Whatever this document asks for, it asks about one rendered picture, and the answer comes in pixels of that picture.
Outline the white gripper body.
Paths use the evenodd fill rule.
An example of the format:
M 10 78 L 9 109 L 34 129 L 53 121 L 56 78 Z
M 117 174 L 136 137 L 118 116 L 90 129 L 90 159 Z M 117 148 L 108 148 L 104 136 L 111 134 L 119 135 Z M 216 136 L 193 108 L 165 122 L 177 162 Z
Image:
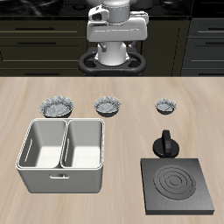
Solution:
M 129 19 L 121 24 L 107 21 L 87 23 L 87 40 L 89 42 L 119 42 L 146 40 L 149 16 L 144 11 L 132 11 Z

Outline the medium grey fluted bowl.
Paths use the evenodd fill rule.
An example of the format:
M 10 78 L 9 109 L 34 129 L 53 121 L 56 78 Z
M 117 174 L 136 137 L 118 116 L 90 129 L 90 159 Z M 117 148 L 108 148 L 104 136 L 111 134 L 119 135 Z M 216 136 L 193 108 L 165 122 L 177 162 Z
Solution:
M 103 96 L 95 100 L 94 109 L 101 116 L 113 116 L 119 111 L 121 105 L 117 98 Z

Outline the small grey fluted bowl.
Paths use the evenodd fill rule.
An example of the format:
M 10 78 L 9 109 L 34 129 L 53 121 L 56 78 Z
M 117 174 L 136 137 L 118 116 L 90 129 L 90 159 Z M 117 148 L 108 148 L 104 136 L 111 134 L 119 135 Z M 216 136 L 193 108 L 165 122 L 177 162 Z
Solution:
M 156 101 L 155 108 L 160 114 L 169 115 L 177 108 L 177 103 L 170 99 L 163 98 Z

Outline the large grey fluted bowl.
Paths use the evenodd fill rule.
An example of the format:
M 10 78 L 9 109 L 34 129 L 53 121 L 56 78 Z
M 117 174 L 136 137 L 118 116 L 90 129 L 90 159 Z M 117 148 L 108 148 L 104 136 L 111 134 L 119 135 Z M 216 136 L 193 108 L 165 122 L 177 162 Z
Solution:
M 39 105 L 39 111 L 45 118 L 68 118 L 74 109 L 74 102 L 62 95 L 45 99 Z

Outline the dark kitchen cupboard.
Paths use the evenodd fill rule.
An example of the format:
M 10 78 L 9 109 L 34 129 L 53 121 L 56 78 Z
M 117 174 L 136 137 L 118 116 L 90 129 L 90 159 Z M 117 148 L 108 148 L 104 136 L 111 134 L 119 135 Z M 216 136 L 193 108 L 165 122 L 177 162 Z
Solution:
M 87 41 L 87 23 L 82 17 L 0 21 L 0 77 L 81 76 L 78 60 L 96 46 Z M 135 44 L 147 62 L 143 76 L 180 75 L 189 24 L 169 18 L 148 23 L 148 38 Z

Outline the grey drawer cupboard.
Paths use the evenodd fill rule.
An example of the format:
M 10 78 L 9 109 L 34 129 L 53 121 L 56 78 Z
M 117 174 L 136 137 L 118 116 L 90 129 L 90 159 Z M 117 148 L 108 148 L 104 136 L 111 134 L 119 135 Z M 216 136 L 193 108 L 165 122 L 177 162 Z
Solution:
M 191 21 L 181 75 L 224 77 L 224 18 Z

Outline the black marble countertop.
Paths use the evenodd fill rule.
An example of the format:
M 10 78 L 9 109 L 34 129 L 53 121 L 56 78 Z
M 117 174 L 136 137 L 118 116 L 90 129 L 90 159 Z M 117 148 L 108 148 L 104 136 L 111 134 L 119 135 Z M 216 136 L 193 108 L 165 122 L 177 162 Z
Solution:
M 86 0 L 0 0 L 0 20 L 87 20 Z M 153 0 L 150 20 L 224 18 L 224 0 Z

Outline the round black stove knob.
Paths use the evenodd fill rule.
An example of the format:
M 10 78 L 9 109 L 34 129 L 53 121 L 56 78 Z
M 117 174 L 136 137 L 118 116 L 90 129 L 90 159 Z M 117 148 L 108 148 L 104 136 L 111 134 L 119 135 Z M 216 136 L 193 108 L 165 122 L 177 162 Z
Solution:
M 164 129 L 162 136 L 152 146 L 153 152 L 160 158 L 175 158 L 179 154 L 179 144 L 171 139 L 168 129 Z

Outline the white two-bin basket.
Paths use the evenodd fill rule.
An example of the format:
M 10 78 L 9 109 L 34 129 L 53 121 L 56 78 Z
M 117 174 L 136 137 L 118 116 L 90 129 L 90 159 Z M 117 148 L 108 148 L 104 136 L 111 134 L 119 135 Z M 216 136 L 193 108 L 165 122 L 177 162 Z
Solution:
M 30 193 L 98 193 L 102 188 L 104 121 L 31 121 L 16 168 Z

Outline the dark grey stove plate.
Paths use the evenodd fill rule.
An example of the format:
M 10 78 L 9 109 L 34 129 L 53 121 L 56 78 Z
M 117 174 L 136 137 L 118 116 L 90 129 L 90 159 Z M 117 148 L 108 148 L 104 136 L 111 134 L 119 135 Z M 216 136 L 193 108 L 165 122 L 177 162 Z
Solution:
M 142 158 L 147 215 L 212 215 L 214 205 L 197 158 Z

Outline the flat black base plate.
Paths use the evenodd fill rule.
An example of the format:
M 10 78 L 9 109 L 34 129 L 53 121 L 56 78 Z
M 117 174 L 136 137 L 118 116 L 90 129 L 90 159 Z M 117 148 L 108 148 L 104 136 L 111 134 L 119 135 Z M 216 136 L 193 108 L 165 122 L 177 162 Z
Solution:
M 97 48 L 90 47 L 79 59 L 78 67 L 86 76 L 138 76 L 146 68 L 145 58 L 134 47 L 127 48 L 129 59 L 118 66 L 101 64 L 95 59 L 96 54 Z

